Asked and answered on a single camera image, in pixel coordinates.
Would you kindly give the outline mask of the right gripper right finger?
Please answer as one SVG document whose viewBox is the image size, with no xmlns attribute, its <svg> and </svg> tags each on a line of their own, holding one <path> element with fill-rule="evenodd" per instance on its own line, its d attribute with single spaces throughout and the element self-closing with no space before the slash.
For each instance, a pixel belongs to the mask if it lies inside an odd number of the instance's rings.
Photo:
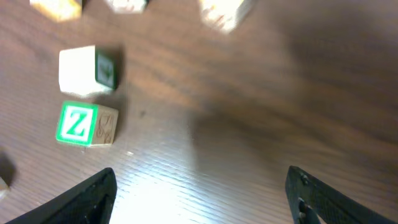
<svg viewBox="0 0 398 224">
<path fill-rule="evenodd" d="M 295 224 L 394 224 L 297 166 L 290 166 L 285 192 Z"/>
</svg>

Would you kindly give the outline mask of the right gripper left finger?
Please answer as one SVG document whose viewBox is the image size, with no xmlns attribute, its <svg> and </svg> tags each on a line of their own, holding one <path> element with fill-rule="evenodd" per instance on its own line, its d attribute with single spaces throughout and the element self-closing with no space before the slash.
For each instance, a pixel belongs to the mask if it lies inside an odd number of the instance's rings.
<svg viewBox="0 0 398 224">
<path fill-rule="evenodd" d="M 117 182 L 107 167 L 47 203 L 7 224 L 108 224 L 116 199 Z"/>
</svg>

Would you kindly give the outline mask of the green Z letter block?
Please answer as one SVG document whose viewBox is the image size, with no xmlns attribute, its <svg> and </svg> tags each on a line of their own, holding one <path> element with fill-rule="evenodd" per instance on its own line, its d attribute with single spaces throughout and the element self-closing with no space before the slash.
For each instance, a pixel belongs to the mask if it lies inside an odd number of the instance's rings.
<svg viewBox="0 0 398 224">
<path fill-rule="evenodd" d="M 114 142 L 119 111 L 102 105 L 65 101 L 55 139 L 82 147 L 108 146 Z"/>
</svg>

